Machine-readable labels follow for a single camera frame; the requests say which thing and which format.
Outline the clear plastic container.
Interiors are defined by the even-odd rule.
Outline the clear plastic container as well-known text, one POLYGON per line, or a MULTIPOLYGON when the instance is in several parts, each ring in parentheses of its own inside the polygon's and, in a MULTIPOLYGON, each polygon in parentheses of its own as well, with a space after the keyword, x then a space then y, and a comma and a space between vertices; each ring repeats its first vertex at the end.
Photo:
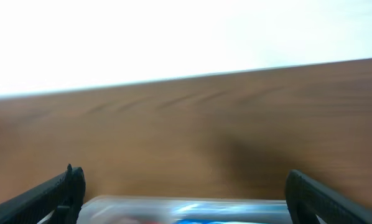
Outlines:
POLYGON ((77 223, 291 223, 283 200, 118 197, 87 201, 77 223))

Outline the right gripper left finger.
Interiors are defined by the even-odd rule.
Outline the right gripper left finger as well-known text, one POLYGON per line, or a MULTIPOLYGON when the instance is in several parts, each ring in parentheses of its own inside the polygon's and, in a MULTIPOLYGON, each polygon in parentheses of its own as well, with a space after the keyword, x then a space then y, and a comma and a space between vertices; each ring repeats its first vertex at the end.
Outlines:
POLYGON ((38 223, 47 215, 48 223, 76 224, 83 205, 86 182, 81 167, 67 170, 0 204, 0 224, 38 223))

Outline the blue KoolFever box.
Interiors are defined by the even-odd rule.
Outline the blue KoolFever box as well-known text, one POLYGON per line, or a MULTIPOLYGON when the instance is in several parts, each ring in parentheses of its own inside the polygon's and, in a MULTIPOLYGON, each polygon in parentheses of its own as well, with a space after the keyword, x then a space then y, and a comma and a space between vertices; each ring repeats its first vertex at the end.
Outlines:
POLYGON ((174 220, 195 223, 292 223, 285 201, 191 201, 172 208, 174 220))

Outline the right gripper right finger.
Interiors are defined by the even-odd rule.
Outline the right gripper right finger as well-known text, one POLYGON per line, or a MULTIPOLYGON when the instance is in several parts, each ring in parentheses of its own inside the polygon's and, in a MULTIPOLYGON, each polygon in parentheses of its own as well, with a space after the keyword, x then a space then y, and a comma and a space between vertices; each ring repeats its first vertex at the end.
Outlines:
POLYGON ((372 224, 372 211, 299 170, 286 179, 285 196, 293 224, 372 224))

